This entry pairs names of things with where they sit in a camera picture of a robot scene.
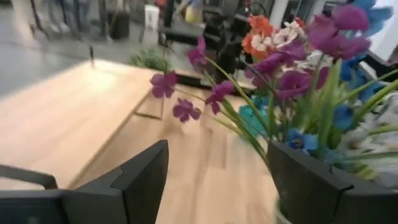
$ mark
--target orange flower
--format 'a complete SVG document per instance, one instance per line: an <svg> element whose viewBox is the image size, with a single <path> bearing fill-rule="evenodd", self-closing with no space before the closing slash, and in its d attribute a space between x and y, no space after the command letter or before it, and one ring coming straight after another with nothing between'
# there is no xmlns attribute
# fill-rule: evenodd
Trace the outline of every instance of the orange flower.
<svg viewBox="0 0 398 224"><path fill-rule="evenodd" d="M269 24L269 20L264 16L250 16L248 19L252 32L255 34L262 34L270 36L274 31L274 27Z"/></svg>

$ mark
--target green leaf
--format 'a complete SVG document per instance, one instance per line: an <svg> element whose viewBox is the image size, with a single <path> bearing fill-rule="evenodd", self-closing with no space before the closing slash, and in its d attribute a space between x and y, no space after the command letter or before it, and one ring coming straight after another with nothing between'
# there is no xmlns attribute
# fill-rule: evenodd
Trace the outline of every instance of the green leaf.
<svg viewBox="0 0 398 224"><path fill-rule="evenodd" d="M394 91L398 88L398 80L393 81L388 86L384 87L380 91L378 91L375 95L373 95L354 115L354 123L355 126L359 121L362 120L363 116L373 110L378 103L380 103L383 98L389 94L390 92Z"/></svg>
<svg viewBox="0 0 398 224"><path fill-rule="evenodd" d="M277 80L273 79L272 84L271 84L271 88L273 86L276 86L277 84ZM275 136L276 139L279 138L278 135L278 130L277 130L277 124L276 124L276 120L275 120L275 114L274 114L274 110L275 110L275 95L273 93L269 93L269 103L268 103L268 110L267 110L267 116L268 116L268 122L269 122L269 137L272 139L273 136Z"/></svg>
<svg viewBox="0 0 398 224"><path fill-rule="evenodd" d="M378 78L377 80L373 80L373 81L368 82L367 84L365 84L365 85L363 85L363 86L361 86L361 87L356 88L355 90L353 90L353 91L351 91L350 93L348 93L345 97L342 97L341 99L339 99L339 100L337 101L337 103L336 103L336 106L342 104L344 101L346 101L346 100L348 100L348 99L350 99L350 98L355 97L356 95L359 94L359 92L365 90L367 87L369 87L369 86L375 84L376 82L378 82L378 81L380 81L380 80L386 79L386 78L388 78L389 76L396 74L397 72L398 72L398 69L395 69L395 70L393 70L393 71L391 71L391 72L389 72L389 73L387 73L387 74L381 76L381 77Z"/></svg>
<svg viewBox="0 0 398 224"><path fill-rule="evenodd" d="M327 148L327 140L329 130L333 121L333 112L335 109L335 90L338 88L338 80L340 77L341 59L339 59L330 69L328 79L323 87L325 100L322 104L322 118L319 122L318 142L319 153L323 156L322 150Z"/></svg>
<svg viewBox="0 0 398 224"><path fill-rule="evenodd" d="M381 133L388 133L391 131L398 131L398 125L396 124L390 124L387 126L382 126L380 128L373 129L369 132L369 135L373 134L381 134Z"/></svg>

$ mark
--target wooden desk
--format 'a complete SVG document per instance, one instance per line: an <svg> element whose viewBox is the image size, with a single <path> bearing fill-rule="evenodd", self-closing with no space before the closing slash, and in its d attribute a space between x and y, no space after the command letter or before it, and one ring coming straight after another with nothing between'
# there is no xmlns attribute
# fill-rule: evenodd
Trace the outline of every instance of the wooden desk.
<svg viewBox="0 0 398 224"><path fill-rule="evenodd" d="M150 92L155 71L97 60L0 101L0 164L52 174L67 189ZM0 189L41 189L0 179Z"/></svg>

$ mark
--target potted plant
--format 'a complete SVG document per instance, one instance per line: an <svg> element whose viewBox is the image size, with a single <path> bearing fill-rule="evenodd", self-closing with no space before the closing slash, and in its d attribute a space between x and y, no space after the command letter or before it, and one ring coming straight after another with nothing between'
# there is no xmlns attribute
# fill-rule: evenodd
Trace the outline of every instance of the potted plant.
<svg viewBox="0 0 398 224"><path fill-rule="evenodd" d="M374 3L356 0L334 10L331 17L318 15L307 25L295 19L281 30L265 17L250 17L252 30L243 47L257 58L257 63L246 64L245 76L257 87L252 98L205 56L204 38L188 54L195 68L205 71L205 65L212 64L227 78L213 82L207 99L197 98L214 114L229 118L231 123L214 120L251 144L269 168L280 198L275 203L277 223L398 221L398 194L369 162L394 160L398 153L365 143L398 131L398 125L380 123L380 116L371 114L398 88L398 80L388 85L379 80L398 70L370 80L356 68L371 44L368 35L392 16L390 7L375 9ZM151 83L158 98L179 91L174 72L156 74ZM225 98L233 89L247 103L239 111ZM173 115L184 123L205 114L179 98ZM259 138L268 142L266 147Z"/></svg>
<svg viewBox="0 0 398 224"><path fill-rule="evenodd" d="M164 59L160 50L154 47L147 50L140 50L138 54L131 57L130 64L141 68L158 70L164 73L168 73L170 70L169 61Z"/></svg>

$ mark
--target gray floor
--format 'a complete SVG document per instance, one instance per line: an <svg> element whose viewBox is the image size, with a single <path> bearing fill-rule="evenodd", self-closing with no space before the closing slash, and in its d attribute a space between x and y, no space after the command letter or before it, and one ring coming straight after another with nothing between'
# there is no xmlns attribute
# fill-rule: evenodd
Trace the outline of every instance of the gray floor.
<svg viewBox="0 0 398 224"><path fill-rule="evenodd" d="M20 90L89 58L89 43L71 40L37 40L29 29L33 21L28 0L13 0L0 7L0 97ZM157 46L157 33L131 24L130 38L122 42L92 42L95 57L127 63L142 48ZM191 70L185 52L189 46L174 43L167 58L173 68Z"/></svg>

